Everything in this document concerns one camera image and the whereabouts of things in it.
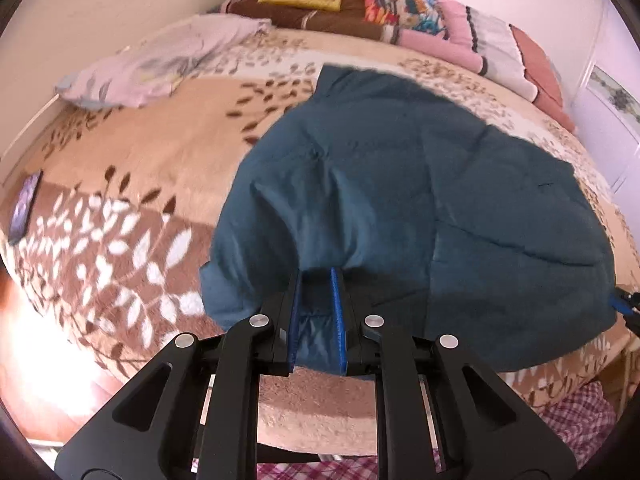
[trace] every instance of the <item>phone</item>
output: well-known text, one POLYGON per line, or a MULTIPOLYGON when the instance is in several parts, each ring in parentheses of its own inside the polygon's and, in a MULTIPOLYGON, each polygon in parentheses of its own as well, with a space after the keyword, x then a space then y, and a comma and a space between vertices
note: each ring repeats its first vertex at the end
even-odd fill
POLYGON ((14 215, 11 218, 11 225, 9 226, 9 245, 11 246, 17 244, 27 233, 33 199, 36 196, 36 189, 41 177, 42 170, 31 174, 25 179, 24 185, 20 190, 20 197, 18 198, 18 203, 15 205, 14 215))

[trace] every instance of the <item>dark blue cloth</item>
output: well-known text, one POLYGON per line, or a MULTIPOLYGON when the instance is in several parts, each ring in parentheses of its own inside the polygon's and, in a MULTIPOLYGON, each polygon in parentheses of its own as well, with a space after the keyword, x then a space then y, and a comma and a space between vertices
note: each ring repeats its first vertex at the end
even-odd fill
MULTIPOLYGON (((495 370, 609 328, 609 241, 571 165, 404 78, 325 66, 242 161, 200 273, 223 328, 296 269, 340 267, 414 335, 495 370)), ((303 294, 298 364, 338 373, 330 298, 303 294)))

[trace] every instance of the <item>checkered cloth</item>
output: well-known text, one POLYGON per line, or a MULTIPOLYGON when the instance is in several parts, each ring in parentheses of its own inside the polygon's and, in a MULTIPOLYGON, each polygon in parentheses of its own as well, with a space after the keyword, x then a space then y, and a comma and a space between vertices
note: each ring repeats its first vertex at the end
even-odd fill
MULTIPOLYGON (((540 417, 574 452, 582 467, 600 448, 616 423, 616 413, 605 400, 602 386, 593 381, 547 408, 540 417)), ((433 450, 436 470, 440 457, 433 450)), ((333 462, 258 464, 257 480, 376 480, 378 459, 361 456, 333 462)))

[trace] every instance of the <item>beige blanket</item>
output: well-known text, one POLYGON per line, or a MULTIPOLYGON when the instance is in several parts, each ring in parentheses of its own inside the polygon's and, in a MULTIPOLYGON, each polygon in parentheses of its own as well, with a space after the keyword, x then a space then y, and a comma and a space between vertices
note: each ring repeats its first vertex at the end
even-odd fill
MULTIPOLYGON (((168 99, 142 109, 70 109, 25 173, 42 168, 26 237, 2 255, 37 310, 126 380, 177 333, 220 333, 204 316, 198 268, 238 164, 268 127, 313 92, 324 63, 397 73, 505 133, 570 162, 611 242, 618 284, 640 262, 610 190, 574 136, 508 90, 397 46, 275 30, 209 60, 168 99)), ((2 206, 6 240, 16 193, 2 206)), ((575 391, 629 344, 618 323, 579 350, 503 375, 531 406, 575 391)), ((297 368, 262 378, 261 442, 322 453, 376 451, 373 384, 297 368)))

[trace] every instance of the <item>wooden floor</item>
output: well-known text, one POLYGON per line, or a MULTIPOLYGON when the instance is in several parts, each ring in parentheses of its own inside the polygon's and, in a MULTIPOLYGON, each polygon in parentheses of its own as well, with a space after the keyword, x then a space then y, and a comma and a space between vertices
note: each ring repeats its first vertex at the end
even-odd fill
POLYGON ((0 397, 25 437, 65 443, 120 386, 0 270, 0 397))

